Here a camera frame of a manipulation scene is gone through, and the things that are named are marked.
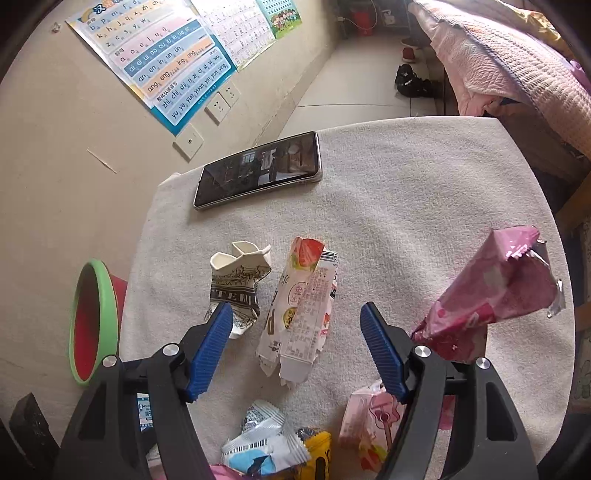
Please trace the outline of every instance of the poster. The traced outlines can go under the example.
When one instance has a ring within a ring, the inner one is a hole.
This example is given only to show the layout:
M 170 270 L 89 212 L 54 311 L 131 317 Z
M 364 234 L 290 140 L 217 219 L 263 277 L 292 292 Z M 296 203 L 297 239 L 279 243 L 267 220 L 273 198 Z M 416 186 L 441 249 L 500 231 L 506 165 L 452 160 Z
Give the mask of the poster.
M 256 0 L 191 0 L 239 70 L 275 41 Z
M 174 135 L 236 70 L 186 0 L 102 0 L 67 22 Z
M 271 26 L 275 38 L 284 37 L 301 25 L 300 13 L 293 0 L 256 0 Z

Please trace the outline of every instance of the white cloth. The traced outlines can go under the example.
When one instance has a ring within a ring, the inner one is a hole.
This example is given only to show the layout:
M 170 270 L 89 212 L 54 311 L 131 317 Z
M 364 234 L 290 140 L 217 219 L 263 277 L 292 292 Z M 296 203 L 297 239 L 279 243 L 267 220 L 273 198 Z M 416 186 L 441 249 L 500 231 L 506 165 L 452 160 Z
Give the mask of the white cloth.
M 230 242 L 272 245 L 271 274 L 258 287 L 261 319 L 230 340 L 209 391 L 190 405 L 210 462 L 234 438 L 257 398 L 295 424 L 333 434 L 331 476 L 371 478 L 337 445 L 349 395 L 378 376 L 359 329 L 369 300 L 407 332 L 462 270 L 490 228 L 533 224 L 548 240 L 567 309 L 489 328 L 487 356 L 517 406 L 539 460 L 555 441 L 569 397 L 574 314 L 569 271 L 550 208 L 528 164 L 496 119 L 394 119 L 319 132 L 320 183 L 263 193 L 204 212 L 192 207 L 201 169 L 158 187 L 129 278 L 121 330 L 124 360 L 152 355 L 201 323 L 209 305 L 210 256 Z M 264 316 L 292 239 L 319 238 L 339 254 L 339 286 L 324 351 L 290 391 L 255 357 Z M 430 476 L 445 457 L 441 435 Z

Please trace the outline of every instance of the wall socket plate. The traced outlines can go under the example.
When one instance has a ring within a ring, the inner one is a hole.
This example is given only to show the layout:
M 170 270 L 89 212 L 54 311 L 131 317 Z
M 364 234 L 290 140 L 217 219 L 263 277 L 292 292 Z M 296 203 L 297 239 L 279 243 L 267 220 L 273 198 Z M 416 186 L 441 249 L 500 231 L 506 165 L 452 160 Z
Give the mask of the wall socket plate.
M 234 106 L 234 103 L 236 103 L 238 101 L 238 97 L 240 97 L 240 91 L 231 81 L 227 81 L 222 85 L 222 88 L 220 88 L 220 94 L 230 106 L 230 108 Z
M 173 142 L 173 147 L 179 150 L 187 161 L 191 161 L 197 150 L 201 148 L 201 145 L 203 145 L 203 137 L 191 124 L 188 124 Z
M 230 106 L 222 98 L 220 92 L 218 92 L 209 101 L 205 107 L 205 111 L 212 117 L 213 121 L 219 125 L 230 111 Z

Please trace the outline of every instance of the pink snack wrapper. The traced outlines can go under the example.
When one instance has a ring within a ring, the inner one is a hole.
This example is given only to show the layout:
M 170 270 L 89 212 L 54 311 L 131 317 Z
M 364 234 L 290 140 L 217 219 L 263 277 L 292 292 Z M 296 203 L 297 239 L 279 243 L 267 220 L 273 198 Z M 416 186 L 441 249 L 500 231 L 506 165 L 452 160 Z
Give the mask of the pink snack wrapper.
M 484 356 L 486 326 L 548 309 L 564 308 L 562 282 L 550 270 L 545 242 L 534 226 L 492 230 L 454 282 L 413 332 L 415 343 L 446 360 Z M 444 399 L 440 428 L 451 429 L 454 397 Z
M 357 449 L 363 470 L 379 472 L 392 447 L 405 405 L 386 392 L 381 380 L 351 394 L 340 427 L 341 447 Z
M 210 467 L 216 480 L 242 480 L 244 478 L 239 472 L 232 470 L 226 465 L 210 465 Z M 162 473 L 153 478 L 154 480 L 166 480 L 166 475 Z

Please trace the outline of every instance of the metal screw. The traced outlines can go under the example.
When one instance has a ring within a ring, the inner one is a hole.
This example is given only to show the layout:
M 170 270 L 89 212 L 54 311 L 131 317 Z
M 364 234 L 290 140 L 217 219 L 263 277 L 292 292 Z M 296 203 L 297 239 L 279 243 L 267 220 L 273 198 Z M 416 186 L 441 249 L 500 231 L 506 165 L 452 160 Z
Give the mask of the metal screw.
M 178 345 L 176 343 L 169 343 L 168 345 L 164 345 L 162 348 L 162 353 L 166 356 L 174 356 L 178 353 Z
M 117 363 L 117 357 L 115 355 L 108 355 L 103 358 L 103 367 L 111 368 Z
M 482 368 L 483 370 L 486 370 L 487 368 L 491 367 L 491 363 L 488 361 L 487 358 L 481 356 L 476 359 L 476 366 Z
M 414 348 L 414 353 L 420 357 L 427 358 L 431 355 L 431 349 L 428 346 L 419 345 Z

